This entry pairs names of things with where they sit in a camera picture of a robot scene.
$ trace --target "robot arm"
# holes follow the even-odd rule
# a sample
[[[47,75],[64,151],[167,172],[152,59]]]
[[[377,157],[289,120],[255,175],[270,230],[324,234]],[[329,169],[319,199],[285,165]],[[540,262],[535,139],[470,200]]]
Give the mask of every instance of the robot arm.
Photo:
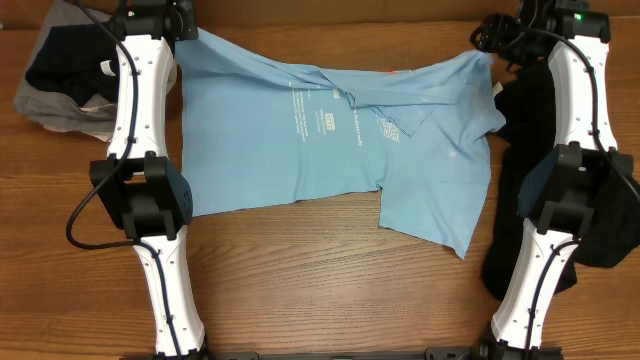
[[[84,245],[73,239],[70,227],[67,234],[74,245],[86,249],[133,245],[156,322],[153,359],[203,359],[205,331],[186,258],[191,190],[169,161],[165,143],[165,96],[174,45],[197,39],[192,0],[121,1],[112,25],[110,32],[119,41],[118,113],[107,160],[91,163],[95,190],[83,203],[97,193],[116,227],[132,241]],[[134,176],[145,181],[130,182]]]
[[[630,176],[633,168],[630,156],[617,153],[607,111],[608,17],[588,10],[584,0],[527,0],[517,20],[494,15],[472,34],[476,48],[511,64],[547,62],[555,88],[555,147],[520,189],[523,241],[485,341],[475,350],[427,349],[427,358],[563,359],[561,349],[540,348],[545,315],[567,261],[589,231],[594,199],[626,191],[614,177]]]
[[[166,158],[165,96],[169,73],[174,66],[173,52],[165,38],[153,39],[151,35],[126,36],[123,45],[136,62],[139,87],[137,121],[134,131],[135,143],[127,161],[145,159],[150,156]],[[107,157],[115,156],[120,159],[127,144],[131,125],[133,83],[131,67],[120,49],[118,49],[118,58],[121,66],[118,114],[113,141],[107,151]],[[146,170],[136,174],[146,176]],[[164,271],[164,282],[175,336],[182,352],[178,355],[185,357],[190,353],[199,353],[203,346],[206,346],[204,326],[198,317],[191,291],[186,257],[186,234],[187,227],[183,225],[173,240],[170,240],[166,234],[140,238],[141,242],[151,246],[159,256]],[[166,357],[174,357],[176,356],[176,347],[173,334],[166,321],[167,314],[163,306],[160,270],[149,250],[138,246],[135,247],[135,250],[140,257],[151,297],[156,323],[156,353]]]

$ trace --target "black wire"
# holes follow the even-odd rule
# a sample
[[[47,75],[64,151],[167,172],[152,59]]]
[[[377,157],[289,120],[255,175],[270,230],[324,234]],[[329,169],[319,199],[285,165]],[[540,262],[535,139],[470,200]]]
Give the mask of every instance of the black wire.
[[[531,358],[531,337],[533,334],[533,320],[536,318],[536,307],[538,306],[538,298],[540,297],[540,291],[542,290],[542,285],[544,284],[544,279],[547,277],[547,273],[549,272],[549,269],[551,268],[551,264],[553,264],[553,260],[555,259],[556,256],[560,255],[560,251],[564,248],[566,248],[567,246],[571,246],[571,245],[578,245],[580,244],[579,241],[569,241],[566,242],[560,246],[558,246],[557,248],[553,248],[553,251],[551,252],[551,257],[549,257],[549,260],[547,260],[547,263],[544,266],[544,269],[542,270],[542,273],[540,274],[540,279],[538,280],[538,285],[536,286],[536,291],[533,294],[533,303],[531,304],[531,308],[529,309],[529,324],[527,326],[527,341],[525,344],[525,359],[529,360]]]
[[[533,29],[533,28],[526,28],[525,31],[533,34],[547,36],[562,42],[563,44],[567,45],[571,50],[573,50],[573,52],[575,52],[576,55],[578,55],[580,60],[582,60],[582,62],[584,63],[584,66],[586,67],[586,71],[589,74],[589,79],[591,80],[591,93],[593,97],[592,99],[593,116],[591,121],[591,125],[592,125],[591,136],[593,136],[593,140],[595,141],[596,146],[598,147],[598,151],[600,151],[600,153],[604,157],[605,161],[607,162],[607,165],[609,165],[609,167],[613,169],[613,171],[616,173],[616,175],[618,175],[622,183],[631,191],[633,196],[640,203],[640,194],[638,194],[638,191],[635,189],[633,184],[631,184],[629,179],[627,179],[627,177],[624,176],[624,174],[622,173],[622,170],[620,170],[618,165],[616,165],[611,160],[609,153],[604,149],[604,147],[602,146],[602,142],[600,141],[600,130],[598,130],[598,86],[596,84],[595,70],[593,66],[591,66],[589,59],[584,55],[584,53],[577,46],[575,46],[572,42],[570,42],[569,40],[565,39],[560,35],[554,34],[550,31]]]
[[[516,16],[517,18],[520,18],[520,14],[522,13],[522,8],[520,8],[520,11],[518,11],[518,15]],[[529,25],[527,25],[527,29],[530,29],[531,26],[533,26],[533,23],[536,21],[536,19],[538,18],[538,0],[536,0],[535,2],[535,9],[533,12],[533,17],[531,18],[531,21],[529,22]],[[509,44],[505,45],[502,50],[507,50],[510,47],[512,47],[513,45],[515,45],[518,41],[522,40],[522,38],[524,37],[524,35],[526,34],[525,31],[521,32],[520,35],[518,35],[517,38],[515,38],[512,42],[510,42]]]
[[[93,197],[98,193],[98,191],[100,191],[100,189],[102,189],[105,186],[105,184],[108,181],[110,181],[122,169],[122,167],[125,164],[125,160],[129,157],[129,154],[131,153],[131,147],[135,142],[134,135],[135,135],[135,128],[136,128],[136,120],[138,115],[138,71],[134,64],[133,58],[131,57],[131,54],[129,53],[127,48],[124,46],[124,44],[122,44],[122,42],[118,40],[118,38],[115,35],[113,35],[113,33],[109,31],[109,29],[107,29],[98,19],[96,19],[95,16],[93,16],[93,14],[91,14],[89,10],[87,10],[87,8],[82,4],[80,0],[76,0],[76,4],[80,8],[80,10],[82,10],[82,12],[85,13],[85,15],[87,15],[89,19],[91,19],[91,21],[94,24],[96,24],[107,36],[109,36],[113,40],[113,42],[115,42],[115,44],[120,48],[120,50],[122,50],[122,53],[127,58],[127,61],[131,66],[131,77],[133,80],[133,99],[132,99],[133,104],[131,106],[131,122],[129,123],[129,136],[127,137],[127,145],[125,146],[122,157],[120,158],[119,161],[117,161],[116,166],[113,168],[113,170],[102,181],[100,181],[100,183],[98,183],[98,185],[96,185],[93,188],[93,190],[91,190],[89,194],[87,194],[87,196],[84,197],[84,199],[82,199],[80,204],[78,204],[78,206],[75,208],[75,210],[69,217],[69,221],[67,222],[67,228],[66,228],[67,240],[69,240],[69,242],[72,245],[84,250],[100,250],[100,249],[111,249],[111,248],[118,248],[118,247],[125,247],[125,246],[140,246],[142,248],[147,249],[147,251],[149,251],[149,253],[151,254],[151,257],[153,257],[153,259],[155,260],[156,267],[158,268],[158,276],[160,278],[160,288],[162,290],[162,302],[163,302],[164,311],[166,314],[166,322],[167,322],[167,325],[169,325],[171,338],[173,340],[173,346],[175,347],[175,350],[176,350],[176,359],[181,360],[182,357],[180,352],[180,344],[178,342],[178,336],[176,335],[175,327],[173,326],[173,316],[171,315],[171,311],[169,309],[169,296],[167,294],[167,283],[164,277],[162,262],[160,261],[160,256],[158,252],[155,251],[155,249],[151,247],[149,244],[146,244],[140,241],[140,239],[134,239],[134,241],[120,241],[120,242],[113,242],[113,243],[106,243],[106,244],[84,244],[77,241],[73,237],[73,232],[72,232],[73,224],[75,223],[76,219],[78,218],[82,210],[84,210],[84,208],[87,206],[89,201],[93,199]]]

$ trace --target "black fabric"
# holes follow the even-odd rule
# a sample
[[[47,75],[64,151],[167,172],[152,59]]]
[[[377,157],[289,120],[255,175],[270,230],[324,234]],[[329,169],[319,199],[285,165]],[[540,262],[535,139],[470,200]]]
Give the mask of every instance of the black fabric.
[[[25,79],[40,91],[69,95],[78,106],[97,93],[117,102],[118,78],[102,72],[105,60],[118,63],[116,47],[97,25],[54,26]]]
[[[507,123],[497,133],[511,143],[504,153],[498,189],[493,244],[485,257],[482,279],[489,292],[504,299],[522,245],[523,219],[518,215],[518,194],[525,177],[553,149],[555,98],[553,78],[546,64],[518,75],[495,98]],[[556,292],[575,285],[577,276],[569,262]]]
[[[494,239],[483,264],[482,279],[489,292],[502,300],[522,245],[520,187],[554,146],[555,92],[547,64],[543,62],[518,74],[518,80],[507,84],[495,100],[507,120],[497,135],[511,146],[504,153]],[[635,180],[630,180],[639,188]],[[622,188],[594,203],[597,211],[592,226],[567,262],[556,293],[577,283],[574,260],[587,266],[611,268],[640,245],[640,204],[627,191]]]
[[[638,182],[632,178],[629,181],[640,192]],[[591,229],[573,256],[578,263],[612,268],[640,245],[640,204],[629,193],[622,187],[622,191],[604,196],[594,205],[598,211]]]

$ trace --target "light blue t-shirt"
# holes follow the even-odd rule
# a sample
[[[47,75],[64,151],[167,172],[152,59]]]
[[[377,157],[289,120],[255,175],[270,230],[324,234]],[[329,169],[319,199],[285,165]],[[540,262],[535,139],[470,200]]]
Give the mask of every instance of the light blue t-shirt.
[[[464,257],[490,180],[491,57],[391,73],[276,62],[206,31],[176,44],[194,215],[382,189],[380,226]]]

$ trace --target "wooden table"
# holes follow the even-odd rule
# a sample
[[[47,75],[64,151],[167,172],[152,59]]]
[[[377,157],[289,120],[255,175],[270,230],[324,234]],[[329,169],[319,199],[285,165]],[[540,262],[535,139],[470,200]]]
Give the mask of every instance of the wooden table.
[[[470,48],[473,22],[214,28],[276,60],[363,70],[417,68]],[[640,19],[612,22],[609,109],[621,151],[640,169]],[[64,235],[106,146],[43,130],[12,100],[37,32],[0,31],[0,358],[116,359],[151,353],[155,328],[131,249],[86,252]],[[496,78],[504,79],[499,71]],[[180,165],[181,96],[168,101]],[[188,256],[198,311],[215,351],[420,351],[473,345],[499,302],[480,280],[492,241],[506,144],[490,138],[493,177],[465,261],[377,227],[379,194],[353,194],[198,218]],[[87,242],[122,239],[99,201],[79,220]],[[567,359],[640,358],[640,251],[612,270],[578,266],[555,297],[544,342]]]

